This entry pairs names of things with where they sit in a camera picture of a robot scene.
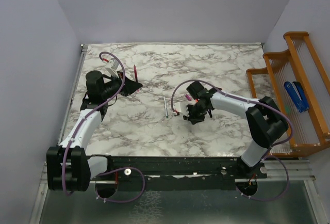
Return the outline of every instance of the white wall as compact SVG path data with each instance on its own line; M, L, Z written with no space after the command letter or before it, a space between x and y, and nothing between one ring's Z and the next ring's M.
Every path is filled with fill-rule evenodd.
M265 42L289 0L59 0L83 43Z
M330 76L330 0L290 0L269 35L264 49L287 49L283 34L287 31L308 31L312 43ZM310 157L316 184L330 219L330 149Z
M0 223L28 223L80 43L57 0L0 0Z

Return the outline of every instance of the blue object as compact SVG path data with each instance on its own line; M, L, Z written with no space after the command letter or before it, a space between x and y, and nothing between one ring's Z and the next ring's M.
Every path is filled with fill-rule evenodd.
M308 110L309 104L308 104L303 86L300 84L300 82L297 82L297 81L294 81L293 84L296 87L296 89L300 95L301 101L303 101L303 104L305 105L305 110Z
M291 97L291 100L293 101L294 105L297 107L299 113L306 111L306 107L303 101L301 101L301 99L299 98L293 85L290 82L286 81L284 83L284 88L287 90L289 96Z

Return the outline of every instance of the wall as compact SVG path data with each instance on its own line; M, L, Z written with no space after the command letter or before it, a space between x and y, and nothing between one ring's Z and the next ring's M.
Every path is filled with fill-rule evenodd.
M266 51L287 49L283 34L308 31L328 75L330 76L330 0L290 0L265 44ZM330 219L330 149L310 157L316 184Z
M59 0L83 43L265 42L289 0Z
M28 223L80 43L57 0L0 0L0 223Z

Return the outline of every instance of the marble table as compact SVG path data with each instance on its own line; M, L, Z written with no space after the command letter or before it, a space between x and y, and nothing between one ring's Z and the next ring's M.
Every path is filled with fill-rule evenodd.
M119 96L108 108L95 130L87 155L128 156L240 156L251 141L246 120L220 110L213 118L192 125L170 111L174 88L188 79L202 79L224 90L251 97L246 69L265 67L261 45L186 44L98 44L88 47L65 135L74 126L86 92L85 75L91 70L108 74L98 58L102 51L115 54L124 64L126 75L134 80L134 64L143 88L131 96ZM183 85L175 101L187 101ZM260 94L269 92L263 80L256 81ZM169 106L164 115L163 96Z

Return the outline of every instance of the white pen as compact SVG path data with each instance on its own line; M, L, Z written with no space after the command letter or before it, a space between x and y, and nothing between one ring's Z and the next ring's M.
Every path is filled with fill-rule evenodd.
M168 117L169 117L169 113L168 113L168 111L167 111L167 104L166 104L166 99L165 99L165 96L163 96L163 98L164 98L164 109L165 109L165 116L166 116L166 118L168 118Z

